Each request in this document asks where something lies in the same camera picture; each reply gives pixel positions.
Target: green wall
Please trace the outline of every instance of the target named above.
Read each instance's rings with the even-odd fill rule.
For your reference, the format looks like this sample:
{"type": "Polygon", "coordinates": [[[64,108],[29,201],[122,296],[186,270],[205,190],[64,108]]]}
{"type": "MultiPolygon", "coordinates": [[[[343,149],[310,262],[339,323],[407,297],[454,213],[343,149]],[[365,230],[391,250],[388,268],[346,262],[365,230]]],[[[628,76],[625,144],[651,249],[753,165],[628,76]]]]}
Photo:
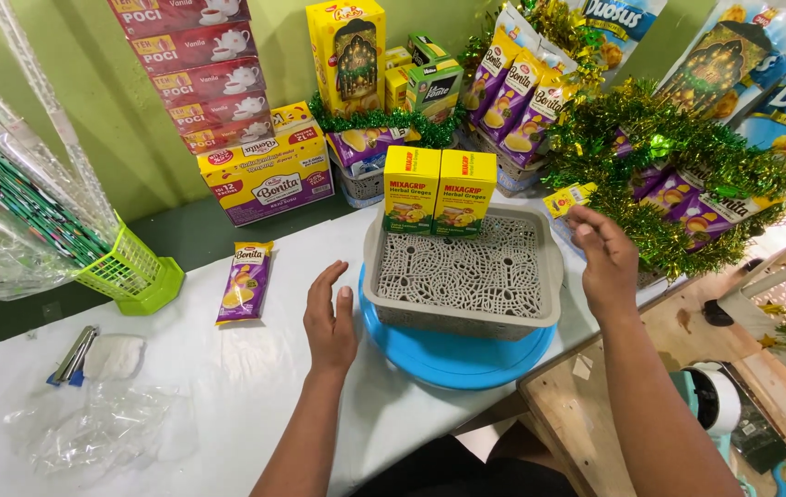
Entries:
{"type": "MultiPolygon", "coordinates": [[[[56,95],[67,109],[112,205],[125,220],[209,195],[149,80],[104,0],[11,0],[56,95]]],[[[271,105],[308,99],[316,87],[304,6],[251,0],[252,25],[271,105]]],[[[499,0],[379,0],[388,46],[427,30],[451,51],[475,34],[499,0]]],[[[686,48],[713,0],[671,0],[620,71],[661,77],[686,48]]],[[[0,32],[0,94],[59,156],[61,142],[0,32]]]]}

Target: human hand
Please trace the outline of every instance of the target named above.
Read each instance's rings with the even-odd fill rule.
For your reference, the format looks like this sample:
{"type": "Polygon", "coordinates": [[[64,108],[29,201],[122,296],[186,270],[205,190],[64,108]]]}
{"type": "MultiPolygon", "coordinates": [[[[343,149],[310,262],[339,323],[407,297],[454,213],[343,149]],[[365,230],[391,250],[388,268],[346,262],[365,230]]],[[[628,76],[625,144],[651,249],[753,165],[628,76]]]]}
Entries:
{"type": "Polygon", "coordinates": [[[583,290],[601,322],[637,313],[638,249],[610,218],[583,205],[568,211],[574,244],[586,254],[583,290]]]}
{"type": "Polygon", "coordinates": [[[332,309],[332,285],[350,265],[337,261],[328,266],[307,292],[304,330],[310,343],[310,372],[332,373],[343,379],[356,358],[353,333],[353,290],[341,287],[337,295],[337,318],[332,309]]]}

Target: yellow box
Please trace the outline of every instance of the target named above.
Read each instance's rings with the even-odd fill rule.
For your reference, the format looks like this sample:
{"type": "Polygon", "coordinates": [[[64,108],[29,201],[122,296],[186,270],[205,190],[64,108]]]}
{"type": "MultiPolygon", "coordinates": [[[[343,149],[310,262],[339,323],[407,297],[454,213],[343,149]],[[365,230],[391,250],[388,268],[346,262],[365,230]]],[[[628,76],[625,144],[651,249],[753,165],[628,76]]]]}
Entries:
{"type": "Polygon", "coordinates": [[[428,234],[442,152],[390,145],[384,166],[384,229],[428,234]]]}
{"type": "Polygon", "coordinates": [[[543,198],[546,209],[552,214],[553,220],[568,214],[568,210],[574,205],[586,205],[589,203],[589,194],[594,192],[597,186],[595,183],[580,185],[574,183],[571,186],[562,188],[551,196],[543,198]]]}
{"type": "Polygon", "coordinates": [[[333,115],[382,109],[387,14],[374,0],[307,6],[320,95],[333,115]]]}
{"type": "Polygon", "coordinates": [[[307,103],[271,114],[276,137],[197,156],[203,181],[236,226],[334,195],[326,142],[307,103]]]}
{"type": "Polygon", "coordinates": [[[414,64],[406,64],[401,67],[387,69],[384,83],[387,95],[384,97],[384,109],[389,112],[398,107],[405,108],[405,93],[408,91],[408,70],[417,67],[414,64]]]}
{"type": "Polygon", "coordinates": [[[497,187],[497,155],[444,150],[432,234],[475,238],[497,187]]]}
{"type": "Polygon", "coordinates": [[[387,61],[387,71],[394,67],[411,64],[411,54],[405,50],[405,47],[393,47],[387,50],[387,53],[384,54],[384,59],[387,61]]]}

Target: wooden board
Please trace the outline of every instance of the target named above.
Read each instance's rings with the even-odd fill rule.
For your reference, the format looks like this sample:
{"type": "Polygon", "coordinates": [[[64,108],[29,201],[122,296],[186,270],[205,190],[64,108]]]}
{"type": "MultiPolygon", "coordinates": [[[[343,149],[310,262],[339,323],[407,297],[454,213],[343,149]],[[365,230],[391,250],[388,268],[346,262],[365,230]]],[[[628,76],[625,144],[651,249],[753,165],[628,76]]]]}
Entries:
{"type": "MultiPolygon", "coordinates": [[[[721,295],[733,280],[705,277],[645,311],[642,320],[669,370],[704,360],[734,363],[786,435],[786,368],[739,326],[711,326],[700,312],[703,302],[721,295]],[[749,364],[760,366],[767,385],[761,384],[749,364]]],[[[568,478],[580,495],[635,495],[609,415],[602,340],[526,378],[519,390],[531,409],[534,431],[566,465],[568,478]],[[577,362],[587,364],[585,359],[592,363],[588,379],[574,374],[577,362]]],[[[769,472],[758,475],[735,450],[731,463],[759,496],[776,494],[769,472]]]]}

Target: red tea box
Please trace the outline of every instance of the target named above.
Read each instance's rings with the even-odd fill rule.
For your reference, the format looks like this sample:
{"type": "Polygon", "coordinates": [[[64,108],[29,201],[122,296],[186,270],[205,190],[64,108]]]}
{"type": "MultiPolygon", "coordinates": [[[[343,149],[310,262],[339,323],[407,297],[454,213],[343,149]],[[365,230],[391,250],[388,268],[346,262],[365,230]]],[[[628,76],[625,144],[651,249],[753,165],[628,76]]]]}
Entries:
{"type": "Polygon", "coordinates": [[[167,109],[267,88],[257,57],[152,76],[151,82],[167,109]]]}
{"type": "Polygon", "coordinates": [[[167,110],[178,133],[190,133],[230,123],[270,115],[264,90],[224,96],[208,102],[173,107],[167,110]]]}
{"type": "Polygon", "coordinates": [[[245,0],[108,0],[129,38],[249,20],[245,0]]]}
{"type": "Polygon", "coordinates": [[[240,143],[272,138],[275,136],[270,114],[235,121],[218,127],[182,135],[184,144],[193,154],[232,147],[240,143]]]}
{"type": "Polygon", "coordinates": [[[252,28],[245,21],[185,29],[129,43],[148,74],[171,73],[258,54],[252,28]]]}

